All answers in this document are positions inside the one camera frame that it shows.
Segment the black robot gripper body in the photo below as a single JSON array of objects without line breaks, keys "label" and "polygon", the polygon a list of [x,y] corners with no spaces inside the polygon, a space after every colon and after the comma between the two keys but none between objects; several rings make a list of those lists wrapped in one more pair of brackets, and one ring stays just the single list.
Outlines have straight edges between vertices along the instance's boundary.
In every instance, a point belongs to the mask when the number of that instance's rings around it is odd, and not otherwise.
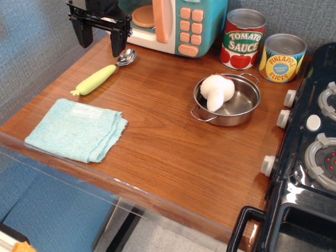
[{"label": "black robot gripper body", "polygon": [[132,35],[132,16],[119,7],[119,1],[66,1],[70,14],[84,24],[109,31],[120,30]]}]

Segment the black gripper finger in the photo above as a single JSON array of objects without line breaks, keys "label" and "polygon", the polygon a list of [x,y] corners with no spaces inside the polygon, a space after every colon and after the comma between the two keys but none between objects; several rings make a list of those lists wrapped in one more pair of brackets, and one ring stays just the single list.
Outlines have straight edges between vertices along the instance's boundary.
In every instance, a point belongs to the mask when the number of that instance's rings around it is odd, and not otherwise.
[{"label": "black gripper finger", "polygon": [[79,45],[83,48],[89,47],[93,42],[92,27],[82,19],[71,16],[71,23],[78,39]]},{"label": "black gripper finger", "polygon": [[112,55],[114,58],[119,57],[125,50],[128,38],[126,29],[113,29],[110,34]]}]

